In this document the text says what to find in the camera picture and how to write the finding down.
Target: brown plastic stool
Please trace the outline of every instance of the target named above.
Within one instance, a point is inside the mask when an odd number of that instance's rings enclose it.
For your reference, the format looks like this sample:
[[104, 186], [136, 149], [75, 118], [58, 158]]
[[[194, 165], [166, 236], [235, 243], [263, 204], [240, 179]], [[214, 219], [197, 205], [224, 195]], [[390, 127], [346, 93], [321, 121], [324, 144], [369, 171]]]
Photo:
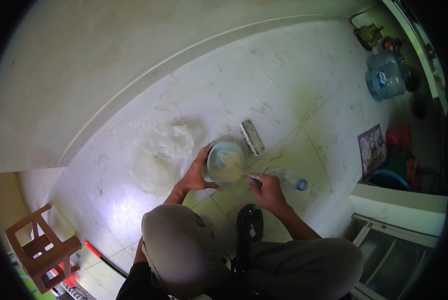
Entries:
[[[24, 272], [26, 272], [28, 279], [36, 286], [41, 294], [52, 289], [79, 270], [78, 267], [70, 266], [69, 256], [81, 248], [80, 242], [76, 236], [73, 236], [64, 242], [59, 240], [41, 216], [41, 213], [50, 208], [51, 206], [46, 204], [44, 207], [29, 214], [5, 231], [7, 241], [16, 257], [17, 263], [22, 267]], [[16, 232], [29, 223], [32, 224], [34, 239], [24, 246], [21, 246], [17, 240]], [[41, 236], [39, 236], [37, 231], [37, 224], [39, 224], [42, 231], [44, 231], [44, 234]], [[45, 247], [51, 243], [53, 244], [53, 247], [46, 251]], [[39, 252], [42, 254], [33, 258], [33, 256]], [[63, 263], [64, 270], [58, 266], [61, 262]], [[52, 268], [59, 274], [44, 283], [42, 281], [42, 276]]]

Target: plastic bottle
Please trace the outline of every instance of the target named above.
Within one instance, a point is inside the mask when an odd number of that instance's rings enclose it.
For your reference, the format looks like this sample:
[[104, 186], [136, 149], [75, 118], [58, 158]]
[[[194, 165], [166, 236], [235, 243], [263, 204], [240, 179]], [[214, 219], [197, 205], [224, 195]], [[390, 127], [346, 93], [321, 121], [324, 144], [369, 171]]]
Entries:
[[307, 189], [307, 181], [293, 171], [267, 167], [263, 174], [277, 176], [283, 192], [305, 191]]
[[398, 66], [401, 65], [405, 57], [402, 54], [395, 54], [389, 49], [385, 49], [383, 52], [379, 52], [376, 55], [370, 56], [366, 59], [367, 68], [369, 71], [382, 67], [386, 63], [395, 63]]
[[365, 83], [372, 98], [382, 101], [405, 92], [405, 77], [400, 66], [388, 62], [382, 67], [367, 71]]

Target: white tile floor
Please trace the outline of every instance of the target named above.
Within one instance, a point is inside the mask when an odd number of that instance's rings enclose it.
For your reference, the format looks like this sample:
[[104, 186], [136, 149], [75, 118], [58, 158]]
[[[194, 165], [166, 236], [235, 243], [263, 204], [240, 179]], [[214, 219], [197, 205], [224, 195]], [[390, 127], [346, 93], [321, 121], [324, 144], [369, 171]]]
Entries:
[[[157, 124], [185, 123], [194, 137], [194, 156], [212, 140], [246, 149], [238, 124], [251, 119], [265, 152], [257, 160], [248, 156], [246, 171], [280, 167], [301, 174], [309, 188], [286, 193], [287, 201], [321, 236], [341, 236], [353, 213], [347, 195], [360, 178], [357, 136], [378, 123], [385, 132], [397, 110], [393, 100], [376, 102], [367, 92], [368, 55], [346, 21], [297, 24], [223, 46], [141, 93], [62, 174], [20, 172], [26, 204], [33, 211], [49, 202], [53, 208], [46, 217], [62, 238], [88, 239], [127, 271], [142, 215], [164, 201], [131, 183], [126, 155], [132, 141]], [[184, 205], [214, 227], [218, 242], [232, 253], [236, 215], [253, 202], [240, 181], [223, 192], [191, 193]], [[264, 216], [264, 240], [290, 239], [279, 220]], [[81, 284], [99, 300], [115, 298], [123, 279], [85, 248], [78, 254], [73, 260], [81, 266]]]

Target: person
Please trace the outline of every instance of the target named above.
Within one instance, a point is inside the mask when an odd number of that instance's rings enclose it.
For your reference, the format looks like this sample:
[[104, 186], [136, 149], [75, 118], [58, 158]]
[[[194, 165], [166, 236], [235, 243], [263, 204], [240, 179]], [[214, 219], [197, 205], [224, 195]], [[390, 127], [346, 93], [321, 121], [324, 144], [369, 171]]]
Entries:
[[211, 142], [177, 183], [164, 204], [142, 218], [141, 247], [117, 300], [153, 299], [323, 299], [337, 300], [359, 280], [364, 259], [353, 243], [342, 238], [321, 238], [293, 211], [275, 176], [253, 174], [248, 180], [257, 204], [275, 215], [292, 241], [261, 241], [260, 207], [246, 205], [237, 218], [236, 258], [226, 267], [213, 231], [190, 208], [181, 205], [189, 191], [213, 188], [202, 167]]

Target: shoe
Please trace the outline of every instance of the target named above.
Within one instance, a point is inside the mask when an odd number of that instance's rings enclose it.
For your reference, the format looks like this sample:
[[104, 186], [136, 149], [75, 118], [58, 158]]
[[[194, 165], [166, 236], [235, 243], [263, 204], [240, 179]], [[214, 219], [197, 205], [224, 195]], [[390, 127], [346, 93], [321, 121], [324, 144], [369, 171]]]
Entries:
[[250, 267], [249, 252], [251, 244], [260, 242], [264, 231], [264, 218], [260, 207], [254, 204], [244, 206], [237, 216], [236, 269], [242, 271]]

